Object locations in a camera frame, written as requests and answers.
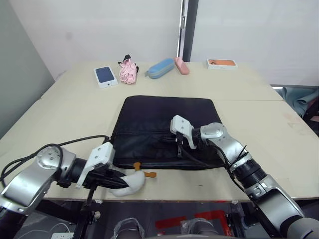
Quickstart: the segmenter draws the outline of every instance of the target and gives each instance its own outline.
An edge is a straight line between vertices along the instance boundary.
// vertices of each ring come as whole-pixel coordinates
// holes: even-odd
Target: gray wall
[[[8,0],[0,0],[0,138],[54,83]]]

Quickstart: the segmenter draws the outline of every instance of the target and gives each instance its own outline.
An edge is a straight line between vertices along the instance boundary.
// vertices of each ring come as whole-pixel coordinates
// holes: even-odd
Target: power strip
[[[74,233],[53,233],[51,239],[72,239]]]

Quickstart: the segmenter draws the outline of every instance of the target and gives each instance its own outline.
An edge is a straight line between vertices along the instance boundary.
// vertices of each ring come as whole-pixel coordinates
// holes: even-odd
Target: white wall
[[[53,83],[10,3],[1,0],[0,138]]]
[[[191,61],[249,62],[270,84],[319,85],[318,0],[200,0]]]
[[[10,0],[56,78],[79,61],[176,56],[180,0]]]

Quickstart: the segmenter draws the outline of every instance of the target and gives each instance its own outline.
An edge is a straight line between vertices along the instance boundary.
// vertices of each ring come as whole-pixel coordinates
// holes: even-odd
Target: blue cloth
[[[319,97],[319,88],[283,87],[282,91],[278,93],[300,117],[303,117],[308,109],[308,103]]]

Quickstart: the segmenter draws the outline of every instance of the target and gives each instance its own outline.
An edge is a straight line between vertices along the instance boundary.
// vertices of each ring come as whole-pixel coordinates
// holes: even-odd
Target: pink eraser
[[[189,68],[186,66],[185,62],[180,57],[175,57],[174,62],[183,75],[189,74]]]

